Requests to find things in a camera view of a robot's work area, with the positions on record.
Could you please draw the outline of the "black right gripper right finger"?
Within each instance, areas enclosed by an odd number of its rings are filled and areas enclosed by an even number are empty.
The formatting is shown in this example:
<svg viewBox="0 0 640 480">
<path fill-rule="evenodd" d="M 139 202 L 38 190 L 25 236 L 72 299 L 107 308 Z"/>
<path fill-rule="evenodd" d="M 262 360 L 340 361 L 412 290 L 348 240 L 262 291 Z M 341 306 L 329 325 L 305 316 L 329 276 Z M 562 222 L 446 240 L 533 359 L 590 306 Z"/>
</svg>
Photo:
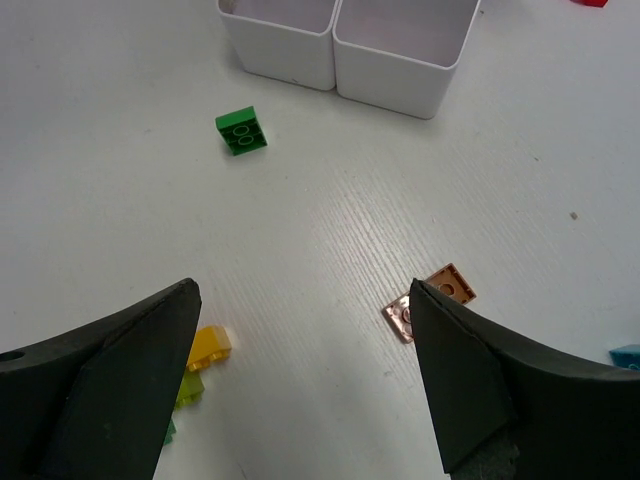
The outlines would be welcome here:
<svg viewBox="0 0 640 480">
<path fill-rule="evenodd" d="M 639 374 L 486 319 L 417 280 L 416 354 L 453 479 L 635 479 Z"/>
</svg>

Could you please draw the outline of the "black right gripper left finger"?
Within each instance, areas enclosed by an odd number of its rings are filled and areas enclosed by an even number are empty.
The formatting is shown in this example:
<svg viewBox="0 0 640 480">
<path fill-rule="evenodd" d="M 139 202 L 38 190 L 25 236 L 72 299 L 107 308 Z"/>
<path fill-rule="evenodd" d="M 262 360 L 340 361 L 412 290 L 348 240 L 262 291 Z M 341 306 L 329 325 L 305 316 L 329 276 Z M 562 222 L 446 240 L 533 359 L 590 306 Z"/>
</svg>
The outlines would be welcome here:
<svg viewBox="0 0 640 480">
<path fill-rule="evenodd" d="M 2 353 L 2 478 L 152 478 L 201 305 L 186 278 Z"/>
</svg>

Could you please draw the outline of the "light green lego brick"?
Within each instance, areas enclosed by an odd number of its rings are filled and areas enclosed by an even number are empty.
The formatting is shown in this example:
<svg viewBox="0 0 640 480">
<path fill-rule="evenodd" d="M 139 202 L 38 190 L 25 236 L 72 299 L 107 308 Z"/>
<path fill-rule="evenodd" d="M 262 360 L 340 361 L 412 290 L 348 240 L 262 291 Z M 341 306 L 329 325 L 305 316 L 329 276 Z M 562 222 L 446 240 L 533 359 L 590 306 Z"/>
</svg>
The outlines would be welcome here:
<svg viewBox="0 0 640 480">
<path fill-rule="evenodd" d="M 204 391 L 205 387 L 199 372 L 186 370 L 180 383 L 174 409 L 179 410 L 199 402 Z"/>
</svg>

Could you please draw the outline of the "yellow lego brick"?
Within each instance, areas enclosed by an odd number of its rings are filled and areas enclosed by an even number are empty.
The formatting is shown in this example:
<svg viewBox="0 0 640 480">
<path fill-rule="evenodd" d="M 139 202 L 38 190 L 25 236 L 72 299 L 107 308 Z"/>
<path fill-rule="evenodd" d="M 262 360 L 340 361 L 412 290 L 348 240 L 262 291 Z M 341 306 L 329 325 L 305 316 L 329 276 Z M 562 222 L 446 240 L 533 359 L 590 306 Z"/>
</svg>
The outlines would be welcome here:
<svg viewBox="0 0 640 480">
<path fill-rule="evenodd" d="M 232 345 L 224 327 L 212 325 L 198 330 L 187 360 L 190 372 L 208 368 L 229 358 Z"/>
</svg>

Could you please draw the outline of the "cyan lego brick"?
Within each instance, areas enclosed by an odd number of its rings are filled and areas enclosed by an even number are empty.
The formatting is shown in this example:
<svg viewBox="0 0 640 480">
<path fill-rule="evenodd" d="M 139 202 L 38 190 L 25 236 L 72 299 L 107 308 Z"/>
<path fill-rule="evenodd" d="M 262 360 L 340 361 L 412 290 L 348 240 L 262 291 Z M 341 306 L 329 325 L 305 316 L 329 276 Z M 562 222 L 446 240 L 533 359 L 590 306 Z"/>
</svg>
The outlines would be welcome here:
<svg viewBox="0 0 640 480">
<path fill-rule="evenodd" d="M 631 344 L 609 351 L 613 364 L 620 368 L 640 370 L 640 345 Z"/>
</svg>

